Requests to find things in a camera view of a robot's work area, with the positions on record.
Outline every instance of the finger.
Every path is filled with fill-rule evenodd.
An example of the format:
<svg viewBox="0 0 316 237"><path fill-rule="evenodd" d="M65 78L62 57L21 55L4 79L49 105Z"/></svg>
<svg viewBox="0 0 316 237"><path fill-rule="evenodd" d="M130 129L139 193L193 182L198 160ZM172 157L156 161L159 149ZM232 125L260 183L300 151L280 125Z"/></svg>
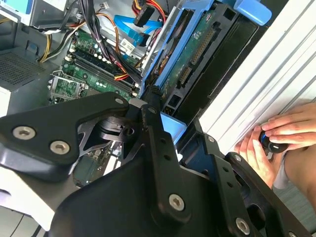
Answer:
<svg viewBox="0 0 316 237"><path fill-rule="evenodd" d="M283 153L273 154L272 166L273 166L276 173L280 169L282 156L283 156Z"/></svg>
<svg viewBox="0 0 316 237"><path fill-rule="evenodd" d="M274 143L289 143L289 144L316 144L316 132L305 132L291 135L273 135L269 137Z"/></svg>
<svg viewBox="0 0 316 237"><path fill-rule="evenodd" d="M287 125L266 131L265 134L268 137L271 137L273 135L291 135L291 134L304 133L304 132L316 132L316 119L287 124Z"/></svg>
<svg viewBox="0 0 316 237"><path fill-rule="evenodd" d="M258 140L260 136L261 128L259 126L256 126L251 134L251 137L249 139L248 145L247 145L247 158L249 165L254 169L258 170L259 166L256 159L255 150L253 148L253 142L252 140Z"/></svg>
<svg viewBox="0 0 316 237"><path fill-rule="evenodd" d="M286 116L278 117L272 120L271 119L268 120L267 123L264 123L262 125L262 130L268 131L268 130L281 127L287 124L312 120L313 118L315 118L315 115L313 115L313 113L311 114L300 113L300 114L286 115Z"/></svg>
<svg viewBox="0 0 316 237"><path fill-rule="evenodd" d="M266 169L267 165L270 165L267 156L258 140L252 140L253 148L256 154L257 163L259 169Z"/></svg>
<svg viewBox="0 0 316 237"><path fill-rule="evenodd" d="M302 105L302 106L297 106L281 115L276 115L274 117L272 117L271 119L269 119L268 121L273 121L275 119L278 119L278 118L281 118L281 117L284 117L284 116L287 116L287 115L292 115L292 114L300 114L304 111L308 111L311 107L315 107L315 103L309 103L309 104L305 104L305 105Z"/></svg>
<svg viewBox="0 0 316 237"><path fill-rule="evenodd" d="M314 106L315 106L315 103L308 103L305 105L296 106L293 109L290 109L289 111L287 111L283 114L287 114L287 115L299 114L299 113L302 113L304 111L308 111L311 107L314 107Z"/></svg>
<svg viewBox="0 0 316 237"><path fill-rule="evenodd" d="M234 152L239 154L240 151L240 146L241 146L242 141L238 142L235 147L234 147Z"/></svg>
<svg viewBox="0 0 316 237"><path fill-rule="evenodd" d="M248 162L248 158L247 158L247 145L249 142L249 139L251 137L251 133L249 132L246 134L245 138L243 139L241 146L240 146L240 150L239 150L239 154Z"/></svg>

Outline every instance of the black knob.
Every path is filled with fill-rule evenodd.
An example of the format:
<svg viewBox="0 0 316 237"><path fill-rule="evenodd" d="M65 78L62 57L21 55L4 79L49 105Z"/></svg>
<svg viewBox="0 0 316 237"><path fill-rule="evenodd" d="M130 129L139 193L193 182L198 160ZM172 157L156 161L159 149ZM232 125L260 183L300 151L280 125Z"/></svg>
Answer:
<svg viewBox="0 0 316 237"><path fill-rule="evenodd" d="M288 144L286 143L278 144L271 142L264 131L260 133L259 141L264 149L272 153L282 153L288 148Z"/></svg>

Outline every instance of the hand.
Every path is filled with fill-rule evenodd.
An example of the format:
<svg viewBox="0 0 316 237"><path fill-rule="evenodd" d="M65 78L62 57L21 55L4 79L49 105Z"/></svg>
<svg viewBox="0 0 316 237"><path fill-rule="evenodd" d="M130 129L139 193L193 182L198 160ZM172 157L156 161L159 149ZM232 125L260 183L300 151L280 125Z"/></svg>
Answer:
<svg viewBox="0 0 316 237"><path fill-rule="evenodd" d="M256 126L241 142L237 143L235 152L240 154L260 178L272 188L281 165L282 154L274 154L273 158L268 160L258 140L260 132L261 128Z"/></svg>
<svg viewBox="0 0 316 237"><path fill-rule="evenodd" d="M290 144L288 150L316 144L316 103L299 106L262 125L274 143Z"/></svg>

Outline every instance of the white panel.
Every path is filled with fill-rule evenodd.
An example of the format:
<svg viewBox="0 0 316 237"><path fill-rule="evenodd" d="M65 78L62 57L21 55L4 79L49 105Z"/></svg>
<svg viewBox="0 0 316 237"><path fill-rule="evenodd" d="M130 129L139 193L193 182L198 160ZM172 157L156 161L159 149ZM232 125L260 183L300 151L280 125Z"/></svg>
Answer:
<svg viewBox="0 0 316 237"><path fill-rule="evenodd" d="M11 92L0 87L0 118L6 116L9 108Z"/></svg>
<svg viewBox="0 0 316 237"><path fill-rule="evenodd" d="M316 2L290 0L200 118L223 153L254 125L316 97Z"/></svg>

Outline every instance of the silver bolt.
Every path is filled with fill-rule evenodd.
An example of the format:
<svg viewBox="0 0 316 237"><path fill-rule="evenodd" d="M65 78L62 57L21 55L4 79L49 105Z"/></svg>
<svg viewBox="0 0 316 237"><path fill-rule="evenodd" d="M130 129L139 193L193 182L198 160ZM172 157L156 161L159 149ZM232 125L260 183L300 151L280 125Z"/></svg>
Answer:
<svg viewBox="0 0 316 237"><path fill-rule="evenodd" d="M184 201L183 199L177 194L171 194L169 196L169 204L172 206L173 209L177 211L184 210Z"/></svg>
<svg viewBox="0 0 316 237"><path fill-rule="evenodd" d="M236 218L236 225L237 225L238 229L241 232L243 232L246 236L250 235L250 228L244 219L237 217Z"/></svg>
<svg viewBox="0 0 316 237"><path fill-rule="evenodd" d="M54 141L50 144L50 150L55 154L64 155L70 151L70 146L64 141Z"/></svg>
<svg viewBox="0 0 316 237"><path fill-rule="evenodd" d="M236 158L237 161L241 162L241 157L240 156L235 155L235 158Z"/></svg>
<svg viewBox="0 0 316 237"><path fill-rule="evenodd" d="M208 138L208 140L209 140L210 142L215 142L215 139L212 138L211 136L208 136L207 138Z"/></svg>
<svg viewBox="0 0 316 237"><path fill-rule="evenodd" d="M153 114L157 113L156 110L155 110L153 107L149 107L148 110L149 110L150 112L152 112Z"/></svg>
<svg viewBox="0 0 316 237"><path fill-rule="evenodd" d="M13 130L13 136L21 140L30 140L35 137L36 132L31 127L20 126Z"/></svg>
<svg viewBox="0 0 316 237"><path fill-rule="evenodd" d="M296 235L293 232L289 232L290 237L296 237Z"/></svg>
<svg viewBox="0 0 316 237"><path fill-rule="evenodd" d="M122 101L121 99L116 98L115 101L118 102L119 104L124 104L124 101Z"/></svg>

